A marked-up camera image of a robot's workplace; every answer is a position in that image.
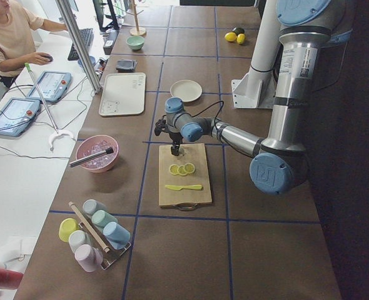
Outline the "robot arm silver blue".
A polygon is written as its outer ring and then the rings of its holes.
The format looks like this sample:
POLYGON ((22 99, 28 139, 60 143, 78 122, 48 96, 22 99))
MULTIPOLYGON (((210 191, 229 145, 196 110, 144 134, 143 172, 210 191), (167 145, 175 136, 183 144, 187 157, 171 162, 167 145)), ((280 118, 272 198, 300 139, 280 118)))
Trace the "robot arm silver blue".
POLYGON ((306 181, 309 164, 302 124, 311 94, 335 80, 338 66, 330 52, 344 46, 352 33, 354 1, 266 1, 250 68, 231 82, 237 109, 261 109, 266 135, 258 136, 218 116, 192 116, 181 96, 169 98, 154 127, 166 133, 171 153, 184 141, 203 136, 231 146, 251 159, 253 184, 267 194, 283 194, 306 181))

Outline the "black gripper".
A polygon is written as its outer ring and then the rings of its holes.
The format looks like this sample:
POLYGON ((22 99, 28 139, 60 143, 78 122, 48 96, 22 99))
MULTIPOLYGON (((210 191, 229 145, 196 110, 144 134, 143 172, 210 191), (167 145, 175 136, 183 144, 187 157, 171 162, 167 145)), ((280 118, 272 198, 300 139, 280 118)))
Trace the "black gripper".
POLYGON ((182 137, 181 133, 180 132, 170 132, 169 137, 172 139, 173 146, 174 146, 174 147, 171 147, 171 154, 174 155, 174 156, 176 154, 181 154, 180 145, 183 142, 183 137, 182 137))

